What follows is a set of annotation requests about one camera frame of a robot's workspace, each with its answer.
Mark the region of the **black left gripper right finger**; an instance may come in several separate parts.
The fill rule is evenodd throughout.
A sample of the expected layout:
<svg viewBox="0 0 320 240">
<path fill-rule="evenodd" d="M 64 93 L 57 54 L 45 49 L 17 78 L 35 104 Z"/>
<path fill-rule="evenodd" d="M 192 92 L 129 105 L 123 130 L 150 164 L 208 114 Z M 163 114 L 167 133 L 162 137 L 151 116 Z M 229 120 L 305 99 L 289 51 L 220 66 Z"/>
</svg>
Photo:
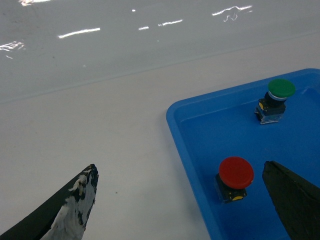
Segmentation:
<svg viewBox="0 0 320 240">
<path fill-rule="evenodd" d="M 276 161 L 266 161 L 262 179 L 292 240 L 320 238 L 320 188 Z"/>
</svg>

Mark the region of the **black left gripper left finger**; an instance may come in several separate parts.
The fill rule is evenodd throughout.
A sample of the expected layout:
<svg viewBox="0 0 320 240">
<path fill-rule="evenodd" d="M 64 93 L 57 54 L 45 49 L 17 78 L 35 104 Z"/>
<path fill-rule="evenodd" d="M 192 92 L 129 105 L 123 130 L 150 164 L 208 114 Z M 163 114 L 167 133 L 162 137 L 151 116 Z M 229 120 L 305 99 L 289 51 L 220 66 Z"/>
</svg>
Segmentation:
<svg viewBox="0 0 320 240">
<path fill-rule="evenodd" d="M 90 164 L 23 220 L 2 240 L 81 240 L 96 200 L 99 173 Z"/>
</svg>

